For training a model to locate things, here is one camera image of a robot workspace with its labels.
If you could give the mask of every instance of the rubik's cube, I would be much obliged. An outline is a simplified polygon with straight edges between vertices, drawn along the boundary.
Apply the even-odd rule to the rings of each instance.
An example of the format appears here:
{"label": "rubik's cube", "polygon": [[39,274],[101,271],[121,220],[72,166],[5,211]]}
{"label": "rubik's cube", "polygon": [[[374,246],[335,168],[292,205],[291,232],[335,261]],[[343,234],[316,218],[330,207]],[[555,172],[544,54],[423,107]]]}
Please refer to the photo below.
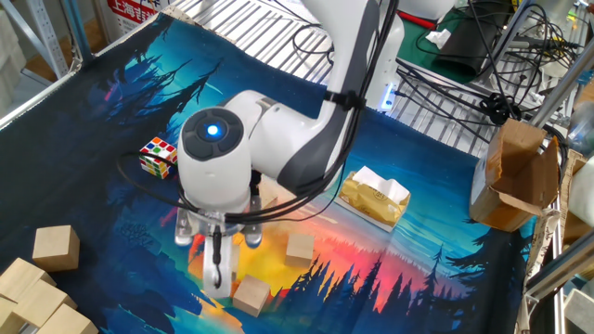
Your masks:
{"label": "rubik's cube", "polygon": [[[154,154],[177,164],[177,149],[173,145],[168,144],[164,140],[155,137],[141,150],[144,153]],[[140,156],[140,166],[143,170],[164,179],[171,172],[170,168],[165,162],[151,157]]]}

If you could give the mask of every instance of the white tissue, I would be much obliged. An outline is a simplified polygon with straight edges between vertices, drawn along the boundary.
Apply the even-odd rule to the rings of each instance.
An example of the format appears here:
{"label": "white tissue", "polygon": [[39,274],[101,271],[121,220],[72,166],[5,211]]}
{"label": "white tissue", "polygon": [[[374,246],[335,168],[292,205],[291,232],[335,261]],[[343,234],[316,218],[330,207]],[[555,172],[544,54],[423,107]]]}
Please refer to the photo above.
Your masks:
{"label": "white tissue", "polygon": [[384,180],[381,176],[371,171],[367,166],[363,166],[363,168],[353,176],[353,180],[380,191],[396,204],[406,199],[410,194],[410,192],[396,182],[396,180]]}
{"label": "white tissue", "polygon": [[427,38],[429,42],[437,45],[437,48],[441,50],[451,35],[451,32],[444,29],[442,32],[429,32],[425,38]]}

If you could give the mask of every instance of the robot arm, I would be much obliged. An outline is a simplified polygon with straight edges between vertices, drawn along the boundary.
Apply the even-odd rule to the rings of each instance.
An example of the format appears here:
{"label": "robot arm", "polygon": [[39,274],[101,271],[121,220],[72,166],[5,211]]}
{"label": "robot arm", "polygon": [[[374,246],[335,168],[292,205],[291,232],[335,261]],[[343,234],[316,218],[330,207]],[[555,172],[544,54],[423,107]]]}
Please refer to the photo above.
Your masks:
{"label": "robot arm", "polygon": [[[328,91],[359,94],[368,71],[369,47],[379,8],[368,0],[303,0],[334,43]],[[206,237],[204,287],[212,297],[230,294],[231,238],[242,225],[224,213],[250,206],[252,169],[274,178],[295,195],[320,180],[337,160],[353,110],[325,100],[317,119],[303,116],[257,92],[242,92],[222,106],[203,109],[184,124],[178,142],[183,200],[206,212],[178,211],[176,242]]]}

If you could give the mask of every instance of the blue mat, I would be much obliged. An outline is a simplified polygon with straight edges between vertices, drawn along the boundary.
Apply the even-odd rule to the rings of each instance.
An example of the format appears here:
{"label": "blue mat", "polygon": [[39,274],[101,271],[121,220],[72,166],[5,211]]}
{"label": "blue mat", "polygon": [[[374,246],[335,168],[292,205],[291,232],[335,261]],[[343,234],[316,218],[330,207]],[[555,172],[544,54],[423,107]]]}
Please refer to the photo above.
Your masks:
{"label": "blue mat", "polygon": [[[324,87],[272,69],[200,27],[159,15],[0,131],[0,270],[32,259],[35,229],[72,225],[78,270],[51,276],[102,333],[513,333],[534,226],[504,233],[468,217],[476,159],[368,110],[346,171],[364,165],[411,192],[388,234],[338,205],[265,227],[239,280],[271,285],[258,318],[201,289],[200,237],[174,244],[176,210],[143,195],[115,161],[243,90],[316,117]],[[176,198],[128,161],[138,182]],[[333,191],[295,213],[324,207]],[[308,269],[282,264],[289,233],[316,237]]]}

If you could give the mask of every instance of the brown cardboard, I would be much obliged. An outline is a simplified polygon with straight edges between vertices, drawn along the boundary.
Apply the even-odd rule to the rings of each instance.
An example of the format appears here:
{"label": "brown cardboard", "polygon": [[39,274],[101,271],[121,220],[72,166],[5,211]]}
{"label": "brown cardboard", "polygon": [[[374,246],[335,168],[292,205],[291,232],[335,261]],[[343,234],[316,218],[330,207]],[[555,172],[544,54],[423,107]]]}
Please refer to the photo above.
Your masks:
{"label": "brown cardboard", "polygon": [[571,190],[574,175],[579,172],[588,160],[581,154],[570,149],[567,155],[567,166],[561,184],[561,224],[563,243],[571,244],[584,236],[591,230],[591,227],[569,212],[569,192]]}
{"label": "brown cardboard", "polygon": [[508,120],[479,161],[472,185],[470,216],[504,231],[514,231],[557,197],[558,143],[538,154],[546,132]]}

